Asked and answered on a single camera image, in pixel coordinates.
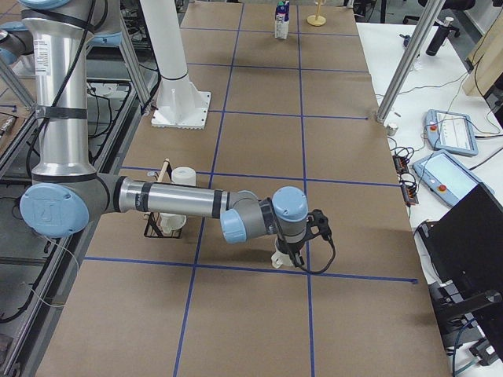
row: yellow round object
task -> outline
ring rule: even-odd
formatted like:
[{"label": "yellow round object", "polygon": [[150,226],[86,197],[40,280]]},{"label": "yellow round object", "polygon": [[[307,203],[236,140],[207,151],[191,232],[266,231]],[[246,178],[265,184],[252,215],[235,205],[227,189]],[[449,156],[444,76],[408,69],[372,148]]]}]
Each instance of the yellow round object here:
[{"label": "yellow round object", "polygon": [[316,19],[316,15],[313,14],[312,16],[307,17],[307,23],[309,25],[313,26],[323,26],[327,20],[323,16],[318,16],[318,19]]}]

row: computer monitor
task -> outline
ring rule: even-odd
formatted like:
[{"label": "computer monitor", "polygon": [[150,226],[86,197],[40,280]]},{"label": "computer monitor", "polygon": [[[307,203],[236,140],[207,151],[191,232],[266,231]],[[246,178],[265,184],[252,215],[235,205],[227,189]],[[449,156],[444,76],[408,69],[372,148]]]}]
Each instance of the computer monitor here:
[{"label": "computer monitor", "polygon": [[[503,207],[477,185],[428,230],[431,262],[463,299],[489,290],[503,294]],[[503,303],[472,313],[503,360]]]}]

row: white table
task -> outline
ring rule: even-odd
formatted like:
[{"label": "white table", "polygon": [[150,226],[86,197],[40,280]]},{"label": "white table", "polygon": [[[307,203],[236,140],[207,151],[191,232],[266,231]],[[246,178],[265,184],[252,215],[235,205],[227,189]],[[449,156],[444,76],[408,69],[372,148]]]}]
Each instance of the white table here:
[{"label": "white table", "polygon": [[[412,35],[413,25],[392,24],[358,24],[365,58],[372,75],[374,90],[377,94],[385,94],[391,78],[395,73],[398,62],[402,57],[403,38],[399,35]],[[430,37],[421,50],[416,69],[409,73],[401,91],[407,91],[416,86],[440,86],[446,82],[460,78],[465,72],[463,63],[454,51],[452,45],[447,43],[441,47],[436,56],[430,57],[424,52],[435,30],[431,31]],[[399,95],[394,104],[393,111],[387,117],[385,124],[397,123],[398,132],[394,136],[398,146],[411,146],[419,149],[423,145],[421,134],[424,129],[424,116],[431,109],[446,110],[460,89],[462,79],[451,83],[443,88],[427,88],[414,90],[411,93]],[[462,88],[450,107],[452,112],[469,114],[474,124],[481,130],[495,132],[494,126],[486,120],[486,114],[490,111],[485,100],[481,97],[468,97]],[[492,112],[488,119],[497,124]],[[477,140],[479,154],[474,157],[456,156],[466,167],[473,167],[483,161],[492,152],[503,145],[503,137],[487,140]],[[432,148],[426,142],[424,148],[416,152],[411,163],[432,153]],[[474,173],[494,190],[494,195],[503,203],[503,179],[501,179],[501,166],[503,166],[503,152],[493,157],[490,161],[474,170]],[[420,184],[418,193],[420,204],[413,206],[410,215],[410,224],[415,229],[422,221],[439,220],[450,208],[433,194],[424,184]],[[438,279],[433,272],[428,253],[419,240],[416,240],[418,252],[423,263],[424,275],[428,283]],[[468,351],[468,345],[458,350],[456,365],[460,368],[472,359]],[[475,366],[462,374],[466,377],[501,377],[503,375],[503,363],[497,361],[489,367]]]}]

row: white pillar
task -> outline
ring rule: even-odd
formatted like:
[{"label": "white pillar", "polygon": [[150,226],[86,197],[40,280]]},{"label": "white pillar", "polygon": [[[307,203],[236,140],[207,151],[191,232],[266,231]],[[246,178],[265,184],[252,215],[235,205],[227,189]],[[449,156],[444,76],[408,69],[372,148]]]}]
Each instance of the white pillar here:
[{"label": "white pillar", "polygon": [[190,82],[174,1],[140,3],[162,75],[152,125],[204,128],[211,94],[198,91]]}]

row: blue joint cap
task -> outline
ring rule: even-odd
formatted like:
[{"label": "blue joint cap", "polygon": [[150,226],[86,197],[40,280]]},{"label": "blue joint cap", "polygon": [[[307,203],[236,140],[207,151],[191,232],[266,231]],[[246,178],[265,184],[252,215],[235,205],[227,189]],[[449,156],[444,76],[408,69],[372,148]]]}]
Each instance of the blue joint cap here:
[{"label": "blue joint cap", "polygon": [[123,33],[97,35],[90,40],[89,45],[92,47],[118,47],[123,40]]},{"label": "blue joint cap", "polygon": [[80,196],[54,183],[31,186],[21,197],[20,211],[31,228],[51,238],[70,236],[89,222],[89,211]]},{"label": "blue joint cap", "polygon": [[67,5],[71,0],[18,0],[22,5],[32,9],[55,9]]},{"label": "blue joint cap", "polygon": [[228,243],[246,241],[246,228],[236,210],[227,210],[220,216],[223,236]]},{"label": "blue joint cap", "polygon": [[0,29],[5,31],[28,31],[28,28],[21,21],[5,22],[0,25]]},{"label": "blue joint cap", "polygon": [[2,47],[0,47],[0,58],[2,58],[2,60],[7,65],[14,64],[14,63],[16,63],[16,60],[17,60],[17,56],[16,55],[14,55],[13,53],[11,53],[7,49],[3,49]]},{"label": "blue joint cap", "polygon": [[286,222],[300,222],[307,217],[306,194],[296,187],[286,186],[273,195],[276,215]]}]

